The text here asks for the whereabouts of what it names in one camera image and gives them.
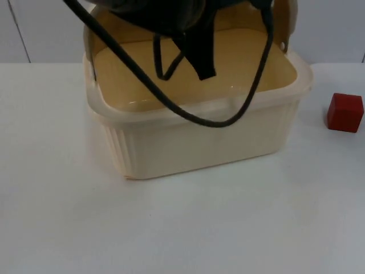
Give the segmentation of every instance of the plastic container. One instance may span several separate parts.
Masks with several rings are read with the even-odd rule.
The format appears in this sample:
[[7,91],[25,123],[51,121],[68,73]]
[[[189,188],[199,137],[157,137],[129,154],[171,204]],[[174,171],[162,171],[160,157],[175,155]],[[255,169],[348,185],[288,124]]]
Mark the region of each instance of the plastic container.
[[[242,13],[249,13],[253,21],[258,16],[245,3],[217,15],[216,21],[229,26],[216,28],[216,77],[200,81],[192,66],[183,61],[171,80],[165,82],[155,75],[151,33],[111,14],[91,12],[168,96],[187,111],[214,120],[226,119],[238,111],[265,45],[267,36],[259,21],[255,21],[257,27],[228,24],[234,21],[233,15],[240,17]],[[195,125],[164,108],[86,30],[88,105],[106,133],[117,169],[130,179],[148,179],[279,150],[289,134],[299,101],[313,83],[310,66],[296,53],[286,52],[289,36],[275,38],[260,86],[244,117],[230,127],[214,129]],[[178,51],[169,39],[163,40],[162,51],[166,67]]]

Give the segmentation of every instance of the white wall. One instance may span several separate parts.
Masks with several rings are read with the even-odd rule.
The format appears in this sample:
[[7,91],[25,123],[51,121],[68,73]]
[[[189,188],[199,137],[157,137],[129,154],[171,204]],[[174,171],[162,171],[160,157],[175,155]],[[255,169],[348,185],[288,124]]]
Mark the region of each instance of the white wall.
[[[62,0],[11,1],[32,62],[80,62],[82,24]],[[364,0],[298,0],[298,4],[291,46],[306,60],[362,61]]]
[[0,63],[27,62],[23,44],[5,0],[0,0]]

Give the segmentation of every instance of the red block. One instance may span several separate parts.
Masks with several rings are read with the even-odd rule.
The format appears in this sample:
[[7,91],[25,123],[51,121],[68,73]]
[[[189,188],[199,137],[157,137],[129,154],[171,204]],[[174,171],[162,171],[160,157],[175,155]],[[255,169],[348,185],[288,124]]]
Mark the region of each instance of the red block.
[[356,133],[363,115],[361,96],[335,93],[327,114],[328,128]]

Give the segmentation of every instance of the black object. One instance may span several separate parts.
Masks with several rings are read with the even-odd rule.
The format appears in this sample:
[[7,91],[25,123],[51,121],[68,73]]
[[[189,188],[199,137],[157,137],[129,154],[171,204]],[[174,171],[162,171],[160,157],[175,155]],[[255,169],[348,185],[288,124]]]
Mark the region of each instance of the black object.
[[[107,33],[99,22],[91,16],[77,0],[63,0],[65,4],[87,25],[117,57],[134,73],[148,90],[168,109],[193,123],[214,128],[227,127],[238,121],[246,112],[260,82],[274,39],[273,0],[250,0],[261,10],[261,17],[267,31],[267,42],[258,70],[245,103],[238,113],[226,121],[215,122],[199,118],[173,103],[151,81],[148,75]],[[216,11],[243,0],[87,0],[111,10],[120,18],[156,33],[153,41],[157,76],[168,80],[179,62],[185,56],[192,64],[201,80],[215,76],[213,62],[213,34]],[[161,65],[160,36],[171,37],[181,50],[164,75]]]

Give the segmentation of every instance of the black cable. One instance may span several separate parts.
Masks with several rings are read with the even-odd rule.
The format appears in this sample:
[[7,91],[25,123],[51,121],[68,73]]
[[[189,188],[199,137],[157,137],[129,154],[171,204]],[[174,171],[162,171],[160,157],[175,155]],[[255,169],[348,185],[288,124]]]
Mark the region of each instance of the black cable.
[[65,4],[75,13],[80,20],[88,26],[106,45],[109,49],[133,72],[139,81],[159,100],[166,108],[173,111],[175,114],[205,127],[223,128],[234,124],[247,111],[251,104],[253,96],[260,82],[267,58],[270,53],[271,46],[274,40],[273,15],[271,8],[261,10],[261,17],[267,31],[267,41],[265,49],[262,53],[261,60],[256,72],[253,84],[246,98],[246,101],[240,110],[230,119],[222,122],[215,122],[197,117],[186,112],[181,107],[173,103],[148,77],[148,75],[137,65],[137,63],[123,50],[123,48],[113,39],[113,37],[99,24],[99,22],[87,12],[87,10],[77,0],[63,0]]

